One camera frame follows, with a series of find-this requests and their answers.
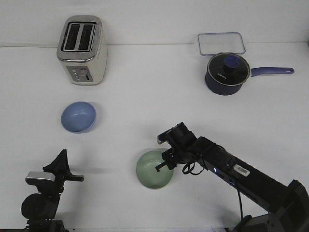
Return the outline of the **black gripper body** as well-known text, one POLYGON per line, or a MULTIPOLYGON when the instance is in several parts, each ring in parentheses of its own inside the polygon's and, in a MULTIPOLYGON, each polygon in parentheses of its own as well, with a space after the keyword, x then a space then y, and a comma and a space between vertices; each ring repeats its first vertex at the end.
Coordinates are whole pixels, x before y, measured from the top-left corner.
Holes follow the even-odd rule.
POLYGON ((52 174, 55 176, 55 179, 50 186, 51 191, 63 191, 64 184, 66 181, 76 181, 76 182, 84 181, 83 175, 74 175, 71 172, 64 172, 64 173, 52 172, 52 174))
POLYGON ((162 159, 170 170, 173 170, 178 164, 184 164, 183 171, 192 171, 194 169, 197 159, 196 155, 189 151, 189 147, 196 140, 195 135, 188 130, 179 141, 167 141, 171 148, 162 153, 162 159))

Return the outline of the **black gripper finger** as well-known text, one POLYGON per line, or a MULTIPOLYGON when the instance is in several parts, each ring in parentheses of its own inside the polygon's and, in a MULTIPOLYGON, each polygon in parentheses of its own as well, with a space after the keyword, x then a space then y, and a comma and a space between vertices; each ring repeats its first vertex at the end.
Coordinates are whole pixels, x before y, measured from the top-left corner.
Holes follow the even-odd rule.
POLYGON ((65 150, 65 174, 66 175, 72 175, 71 171, 70 171, 70 166, 68 163, 68 156, 67 156, 67 151, 65 150))
POLYGON ((59 155, 47 166, 43 167, 44 172, 65 173, 66 172, 66 150, 63 149, 59 155))
POLYGON ((160 163, 159 165, 157 165, 157 166, 155 167, 155 169, 156 169, 157 172, 160 172, 160 170, 161 170, 162 168, 165 168, 166 166, 167 166, 166 162, 162 162, 162 163, 160 163))

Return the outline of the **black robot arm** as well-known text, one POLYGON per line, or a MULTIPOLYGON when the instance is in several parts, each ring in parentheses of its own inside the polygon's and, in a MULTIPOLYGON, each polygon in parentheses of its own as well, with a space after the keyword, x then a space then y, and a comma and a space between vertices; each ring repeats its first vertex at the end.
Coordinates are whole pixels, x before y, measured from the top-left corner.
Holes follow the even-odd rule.
POLYGON ((38 192, 27 196, 21 205, 21 213, 27 219, 25 230, 28 232, 68 231, 62 220, 55 219, 66 181, 84 181, 82 175, 71 173, 66 149, 63 149, 50 164, 43 167, 42 171, 28 173, 25 182, 35 186, 38 192))
POLYGON ((171 146, 162 153, 163 163, 156 166, 157 171, 164 166, 172 170, 182 164, 183 173, 188 174, 198 163, 267 211, 258 217, 245 216, 233 228, 234 232, 309 230, 309 195, 297 180, 288 186, 281 184, 222 146, 205 137, 196 138, 182 122, 158 135, 157 142, 168 142, 171 146))

